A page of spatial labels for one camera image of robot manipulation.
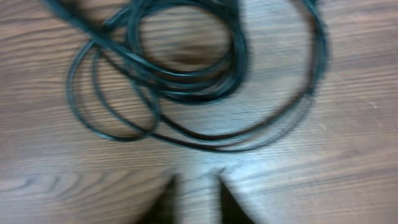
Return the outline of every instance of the wooden table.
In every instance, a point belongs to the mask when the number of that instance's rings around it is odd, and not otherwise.
[[[100,22],[123,0],[82,1]],[[260,151],[206,154],[154,139],[102,140],[64,100],[70,60],[86,36],[35,0],[0,0],[0,223],[132,223],[174,173],[182,174],[180,223],[218,223],[225,178],[248,214],[272,224],[398,223],[398,1],[321,0],[333,60],[317,104],[289,136]],[[209,106],[162,102],[201,133],[248,127],[272,114],[305,81],[310,29],[300,1],[243,1],[253,54],[242,89]],[[196,9],[170,9],[142,26],[156,62],[200,68],[225,49],[224,27]],[[81,92],[102,128],[128,129],[99,107],[81,72]],[[112,104],[148,124],[125,80],[102,64]],[[161,127],[161,133],[178,136]]]

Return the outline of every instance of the power cord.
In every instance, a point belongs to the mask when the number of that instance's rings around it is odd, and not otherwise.
[[[78,13],[76,5],[68,4],[62,0],[42,1],[56,16],[90,36],[90,40],[80,49],[71,64],[66,83],[67,101],[73,114],[86,128],[98,136],[112,141],[132,142],[153,137],[176,146],[205,152],[237,153],[259,149],[282,138],[303,120],[314,101],[317,86],[327,66],[328,44],[325,25],[317,9],[317,0],[302,0],[312,17],[314,30],[313,67],[305,88],[277,114],[251,128],[236,133],[220,135],[200,134],[184,128],[164,115],[160,108],[159,100],[163,98],[183,105],[204,105],[227,98],[241,86],[248,70],[249,53],[239,19],[238,0],[132,0],[110,19],[105,20],[102,26],[95,26],[84,15]],[[143,57],[144,52],[138,35],[141,19],[176,6],[199,7],[215,15],[228,27],[230,31],[229,49],[213,65],[193,72],[184,72],[164,68]],[[110,33],[121,27],[126,28],[126,37],[123,43],[118,43],[111,38]],[[91,80],[96,96],[111,115],[138,132],[135,136],[121,137],[105,133],[94,127],[79,109],[74,88],[76,71],[82,61],[87,58],[88,52],[93,49],[95,53],[93,54]],[[122,58],[123,63],[119,64],[112,60],[106,55],[105,50],[112,51]],[[97,66],[100,58],[104,58],[129,80],[134,91],[152,113],[154,122],[150,128],[143,128],[127,120],[108,103],[98,82]],[[149,92],[148,96],[144,94],[142,88]],[[238,140],[238,143],[243,143],[253,138],[256,134],[270,129],[295,110],[298,111],[288,125],[259,144],[238,149],[229,149],[231,144],[220,144],[220,142],[232,139]],[[188,142],[157,134],[155,131],[161,122],[185,137],[199,142],[207,142],[207,144]]]

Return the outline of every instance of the black cable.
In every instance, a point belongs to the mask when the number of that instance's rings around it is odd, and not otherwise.
[[[84,126],[100,137],[112,141],[131,142],[152,136],[158,140],[189,149],[222,153],[245,152],[264,147],[285,136],[304,118],[314,101],[319,80],[326,70],[328,61],[326,33],[317,9],[317,0],[302,0],[312,17],[313,39],[315,43],[313,47],[313,68],[305,88],[290,104],[282,108],[275,116],[249,129],[215,136],[199,134],[184,128],[164,115],[160,109],[159,99],[163,98],[183,105],[203,105],[220,101],[239,88],[246,76],[249,54],[239,20],[238,0],[132,0],[130,4],[120,9],[113,17],[104,21],[101,27],[94,26],[88,19],[79,14],[76,7],[73,7],[71,4],[67,4],[61,0],[43,1],[58,17],[81,29],[91,38],[80,49],[72,62],[66,84],[67,101],[74,115]],[[143,49],[139,39],[141,19],[175,6],[199,7],[215,15],[227,25],[231,34],[229,49],[216,63],[194,72],[183,72],[161,67],[143,57]],[[126,38],[123,43],[118,43],[110,38],[110,33],[120,27],[127,28]],[[119,137],[104,133],[95,128],[80,113],[74,89],[76,71],[82,61],[87,57],[88,52],[92,49],[96,50],[92,64],[92,83],[96,96],[110,114],[131,129],[137,131],[138,135],[133,137]],[[124,63],[118,64],[111,60],[104,50],[114,52],[123,59]],[[132,88],[154,117],[154,123],[149,129],[140,127],[127,120],[108,103],[98,83],[97,66],[99,58],[105,58],[116,70],[128,78]],[[209,76],[209,74],[216,72],[219,75]],[[141,88],[146,88],[149,96],[146,96]],[[288,125],[260,144],[232,150],[223,150],[223,148],[230,146],[230,144],[217,144],[219,141],[230,139],[238,139],[241,142],[245,141],[245,139],[250,139],[255,134],[270,129],[273,125],[281,121],[282,118],[288,117],[295,110],[297,111],[294,113],[294,119]],[[167,124],[190,139],[207,143],[213,142],[213,144],[192,143],[157,134],[155,131],[160,122]]]

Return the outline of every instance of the wire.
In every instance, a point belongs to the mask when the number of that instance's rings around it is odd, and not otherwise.
[[[308,82],[303,90],[277,114],[251,128],[220,135],[205,135],[196,133],[164,115],[159,99],[163,98],[183,105],[204,105],[214,103],[229,97],[242,84],[248,70],[248,45],[239,20],[238,0],[132,0],[120,9],[114,16],[103,22],[102,26],[94,26],[75,5],[60,0],[43,0],[56,16],[79,28],[90,40],[80,49],[71,64],[66,83],[67,101],[76,118],[89,130],[98,136],[121,142],[138,141],[153,137],[163,142],[186,147],[197,151],[237,153],[258,149],[275,142],[296,127],[308,113],[315,97],[320,79],[326,70],[328,49],[325,26],[319,15],[316,0],[302,0],[312,17],[313,25],[313,67],[308,76]],[[209,67],[193,72],[184,72],[164,68],[143,57],[143,49],[139,39],[139,25],[142,18],[156,12],[176,6],[195,6],[203,9],[223,21],[230,31],[230,45],[223,57]],[[110,37],[110,33],[120,27],[125,27],[126,37],[123,43],[118,43]],[[81,113],[75,96],[76,72],[88,52],[95,49],[91,69],[91,80],[96,96],[102,106],[116,119],[137,132],[131,137],[114,136],[94,127]],[[112,51],[123,60],[116,63],[106,55],[105,50]],[[137,93],[144,105],[150,110],[154,122],[150,128],[143,128],[119,114],[107,101],[98,83],[98,60],[104,58],[117,71],[125,76],[132,89]],[[231,144],[221,144],[226,140],[237,140],[240,144],[259,133],[271,129],[275,124],[294,113],[294,119],[277,133],[254,146],[230,149]],[[157,134],[158,125],[163,122],[176,132],[196,142],[182,141]]]

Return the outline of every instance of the wood grain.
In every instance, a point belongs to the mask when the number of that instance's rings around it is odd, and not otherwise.
[[[124,3],[82,6],[100,22]],[[182,174],[180,223],[218,223],[213,174],[223,167],[258,223],[398,223],[398,2],[325,0],[321,9],[333,59],[316,107],[271,147],[230,156],[92,135],[71,115],[63,92],[70,60],[86,36],[38,1],[0,0],[0,223],[132,223],[176,172]],[[247,0],[242,10],[253,54],[250,77],[217,105],[162,102],[186,127],[202,133],[245,128],[304,82],[310,34],[300,2]],[[222,24],[187,7],[145,19],[142,34],[149,56],[170,67],[199,68],[225,50]],[[129,134],[95,101],[88,66],[80,69],[85,107],[102,128]],[[106,65],[100,75],[112,104],[147,125],[150,116],[126,82]],[[178,136],[166,127],[160,132]]]

